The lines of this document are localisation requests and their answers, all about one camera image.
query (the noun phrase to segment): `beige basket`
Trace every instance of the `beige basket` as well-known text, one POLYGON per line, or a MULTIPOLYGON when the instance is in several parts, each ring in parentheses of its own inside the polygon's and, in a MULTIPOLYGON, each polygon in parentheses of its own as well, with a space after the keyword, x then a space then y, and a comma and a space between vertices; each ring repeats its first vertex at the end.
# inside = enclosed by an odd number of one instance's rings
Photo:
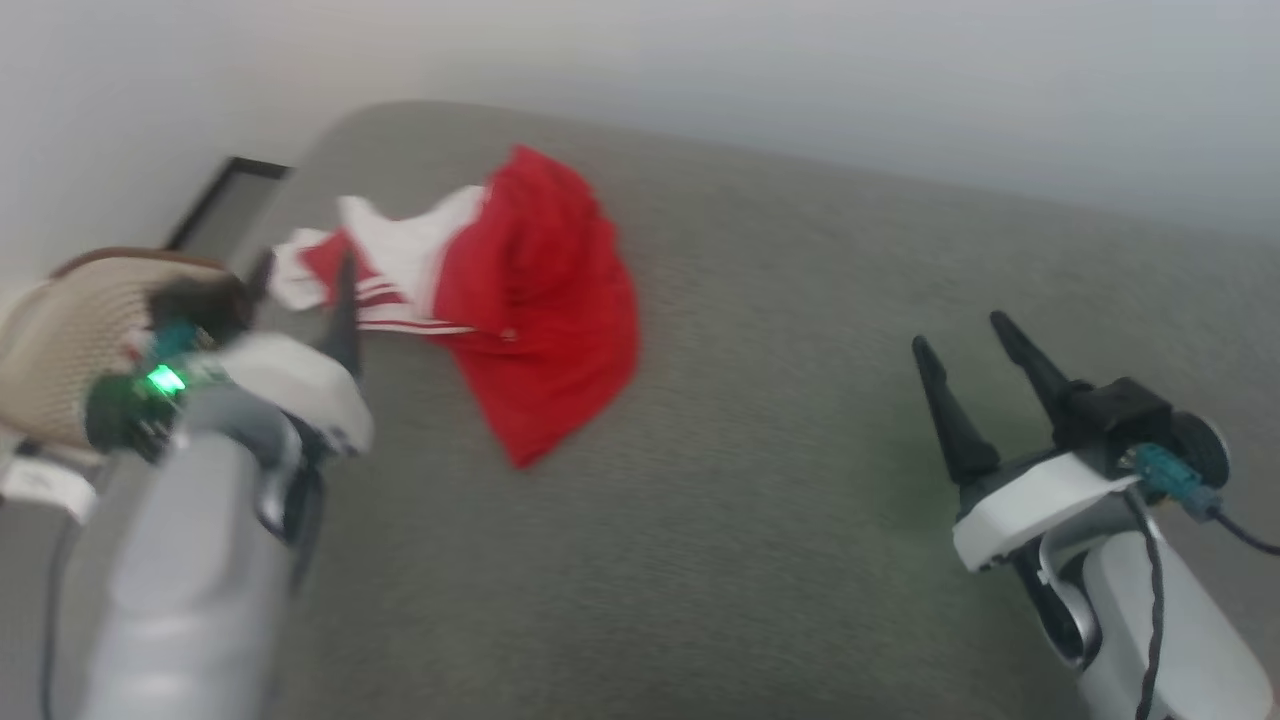
POLYGON ((160 250, 109 247, 59 268, 0 318, 0 424, 35 441, 91 451, 83 400, 119 370, 123 341, 145 327, 146 296, 179 277, 214 279, 218 263, 160 250))

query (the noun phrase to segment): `cable connector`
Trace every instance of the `cable connector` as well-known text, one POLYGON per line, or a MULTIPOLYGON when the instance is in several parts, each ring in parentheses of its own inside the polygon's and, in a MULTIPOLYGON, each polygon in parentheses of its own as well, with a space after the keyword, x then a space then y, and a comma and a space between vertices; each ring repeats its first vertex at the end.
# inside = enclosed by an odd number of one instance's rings
POLYGON ((1222 498, 1190 465, 1158 445, 1144 442, 1124 457, 1148 489, 1166 493, 1197 523, 1207 523, 1222 507, 1222 498))

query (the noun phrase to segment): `green light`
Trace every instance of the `green light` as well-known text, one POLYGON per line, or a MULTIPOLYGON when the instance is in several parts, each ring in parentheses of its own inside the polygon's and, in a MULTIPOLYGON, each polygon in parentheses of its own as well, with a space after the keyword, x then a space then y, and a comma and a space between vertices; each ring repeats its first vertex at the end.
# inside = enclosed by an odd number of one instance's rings
POLYGON ((147 380, 165 395, 177 395, 179 389, 187 389, 187 383, 182 382, 169 365, 156 365, 156 369, 147 375, 147 380))

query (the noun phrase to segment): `red and white garment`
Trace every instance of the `red and white garment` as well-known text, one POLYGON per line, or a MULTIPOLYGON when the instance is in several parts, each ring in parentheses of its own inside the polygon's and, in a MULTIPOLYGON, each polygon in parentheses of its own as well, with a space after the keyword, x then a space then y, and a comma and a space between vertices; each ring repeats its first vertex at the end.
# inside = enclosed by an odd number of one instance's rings
POLYGON ((357 259, 360 327, 447 346, 512 461, 525 468, 599 414, 636 366, 631 277, 613 223, 572 168, 517 146, 488 186, 389 220, 360 197, 342 227, 276 247, 271 293, 332 302, 357 259))

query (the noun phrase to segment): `white wall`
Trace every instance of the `white wall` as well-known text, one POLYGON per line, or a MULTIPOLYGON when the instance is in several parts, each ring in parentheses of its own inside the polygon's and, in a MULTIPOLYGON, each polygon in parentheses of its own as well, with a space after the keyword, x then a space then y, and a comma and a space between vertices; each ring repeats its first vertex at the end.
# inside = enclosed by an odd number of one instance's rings
POLYGON ((224 0, 237 147, 472 100, 1280 237, 1275 0, 224 0))
POLYGON ((188 0, 0 6, 0 290, 164 245, 230 147, 209 28, 188 0))

